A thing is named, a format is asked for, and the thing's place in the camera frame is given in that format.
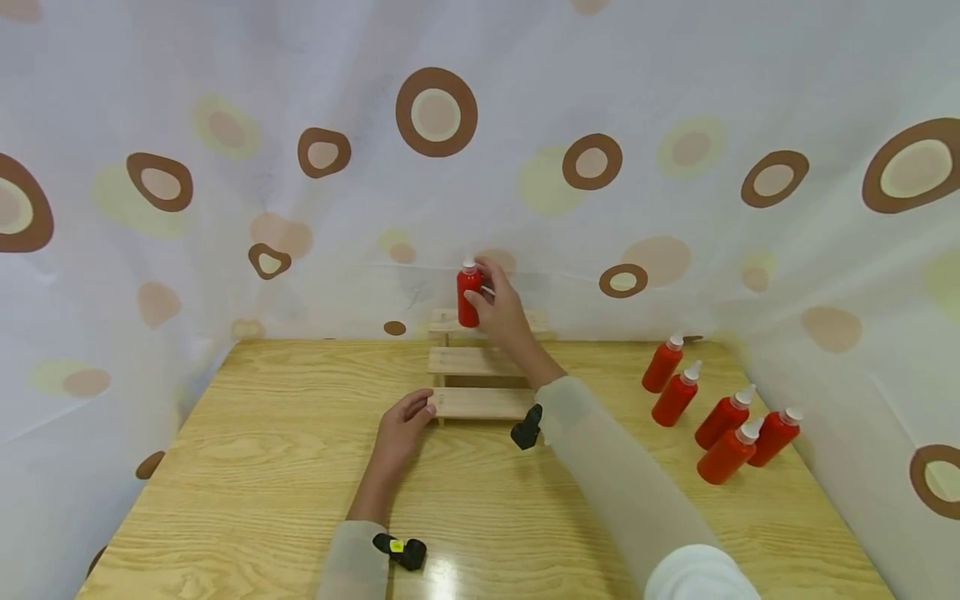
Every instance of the black clip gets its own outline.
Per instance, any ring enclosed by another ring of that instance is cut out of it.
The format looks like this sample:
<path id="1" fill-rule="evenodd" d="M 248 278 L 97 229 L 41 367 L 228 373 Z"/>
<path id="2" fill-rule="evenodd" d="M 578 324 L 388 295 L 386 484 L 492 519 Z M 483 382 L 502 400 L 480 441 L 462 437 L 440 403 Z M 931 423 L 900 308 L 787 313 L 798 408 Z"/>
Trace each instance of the black clip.
<path id="1" fill-rule="evenodd" d="M 420 569 L 426 560 L 426 544 L 420 540 L 403 542 L 390 534 L 376 534 L 373 546 L 408 571 Z"/>
<path id="2" fill-rule="evenodd" d="M 540 417 L 543 416 L 543 407 L 539 404 L 534 404 L 530 407 L 530 410 L 527 411 L 527 416 L 524 417 L 523 421 L 514 425 L 513 429 L 510 430 L 510 439 L 514 441 L 514 444 L 519 446 L 521 450 L 526 450 L 534 447 L 537 443 L 537 437 L 540 435 Z"/>

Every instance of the red bottle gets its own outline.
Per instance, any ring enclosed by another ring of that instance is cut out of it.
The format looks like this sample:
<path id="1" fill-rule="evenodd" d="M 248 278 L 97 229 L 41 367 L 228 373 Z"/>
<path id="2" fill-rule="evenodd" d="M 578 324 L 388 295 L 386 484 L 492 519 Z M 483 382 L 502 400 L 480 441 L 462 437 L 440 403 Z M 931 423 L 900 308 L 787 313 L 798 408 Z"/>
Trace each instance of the red bottle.
<path id="1" fill-rule="evenodd" d="M 477 264 L 473 262 L 473 257 L 468 256 L 464 259 L 464 268 L 457 274 L 457 321 L 464 327 L 476 327 L 480 325 L 480 315 L 477 309 L 473 308 L 469 300 L 464 297 L 466 290 L 473 290 L 477 294 L 483 286 L 483 275 L 477 269 Z"/>
<path id="2" fill-rule="evenodd" d="M 684 336 L 675 333 L 669 340 L 657 346 L 654 357 L 650 360 L 650 366 L 643 374 L 641 381 L 643 389 L 654 394 L 662 392 L 682 358 L 684 358 Z"/>
<path id="3" fill-rule="evenodd" d="M 697 463 L 697 472 L 704 481 L 719 486 L 743 467 L 756 452 L 756 438 L 762 424 L 763 419 L 752 420 L 724 432 Z"/>
<path id="4" fill-rule="evenodd" d="M 767 415 L 760 428 L 760 439 L 756 441 L 756 454 L 750 459 L 750 466 L 763 467 L 793 442 L 800 435 L 800 421 L 803 418 L 804 411 L 799 408 L 787 408 Z"/>
<path id="5" fill-rule="evenodd" d="M 693 439 L 701 448 L 709 450 L 724 432 L 736 429 L 747 422 L 750 416 L 750 401 L 754 398 L 755 389 L 756 385 L 751 383 L 733 396 L 727 396 L 717 402 L 704 422 L 697 428 L 697 432 L 693 434 Z"/>
<path id="6" fill-rule="evenodd" d="M 687 367 L 683 373 L 670 378 L 666 388 L 663 389 L 663 394 L 660 394 L 660 399 L 654 404 L 654 410 L 651 411 L 656 422 L 664 427 L 673 427 L 677 424 L 677 419 L 697 394 L 700 365 L 701 362 L 698 360 Z"/>

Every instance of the white cloth backdrop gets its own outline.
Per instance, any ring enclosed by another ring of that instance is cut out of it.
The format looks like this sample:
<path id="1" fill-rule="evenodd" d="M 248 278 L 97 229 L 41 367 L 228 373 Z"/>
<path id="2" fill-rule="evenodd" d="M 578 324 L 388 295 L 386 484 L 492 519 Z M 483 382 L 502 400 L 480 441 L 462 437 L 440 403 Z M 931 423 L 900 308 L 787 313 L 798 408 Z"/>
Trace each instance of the white cloth backdrop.
<path id="1" fill-rule="evenodd" d="M 950 597 L 957 32 L 950 0 L 0 0 L 0 596 L 70 597 L 234 340 L 421 336 L 487 251 L 567 339 L 729 344 L 892 589 Z"/>

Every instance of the wooden step rack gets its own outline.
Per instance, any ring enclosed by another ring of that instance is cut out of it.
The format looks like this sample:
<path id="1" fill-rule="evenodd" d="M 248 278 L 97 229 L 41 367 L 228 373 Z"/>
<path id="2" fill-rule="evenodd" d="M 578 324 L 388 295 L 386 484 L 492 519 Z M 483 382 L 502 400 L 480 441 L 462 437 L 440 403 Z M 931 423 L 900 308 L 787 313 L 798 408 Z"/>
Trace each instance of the wooden step rack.
<path id="1" fill-rule="evenodd" d="M 554 339 L 546 313 L 526 310 L 527 323 L 540 340 Z M 439 308 L 430 317 L 427 371 L 434 376 L 431 401 L 440 425 L 446 419 L 520 421 L 534 404 L 534 391 L 513 361 L 486 345 L 452 346 L 458 339 L 482 339 L 479 329 L 462 327 L 456 309 Z"/>

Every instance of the table surface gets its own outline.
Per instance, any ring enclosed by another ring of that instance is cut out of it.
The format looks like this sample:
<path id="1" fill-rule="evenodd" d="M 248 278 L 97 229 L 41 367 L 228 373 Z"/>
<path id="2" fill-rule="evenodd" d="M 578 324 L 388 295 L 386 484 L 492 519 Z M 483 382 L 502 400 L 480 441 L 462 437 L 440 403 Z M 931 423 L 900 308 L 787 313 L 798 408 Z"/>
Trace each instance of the table surface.
<path id="1" fill-rule="evenodd" d="M 889 598 L 790 447 L 726 485 L 697 475 L 693 431 L 746 385 L 714 343 L 677 426 L 650 418 L 647 343 L 545 344 L 657 458 L 764 598 Z M 80 596 L 312 599 L 381 413 L 433 383 L 428 342 L 247 341 L 219 370 Z M 755 399 L 753 414 L 766 412 Z M 391 532 L 428 546 L 423 572 L 391 569 L 394 598 L 626 598 L 631 582 L 548 447 L 519 451 L 507 423 L 431 425 Z"/>

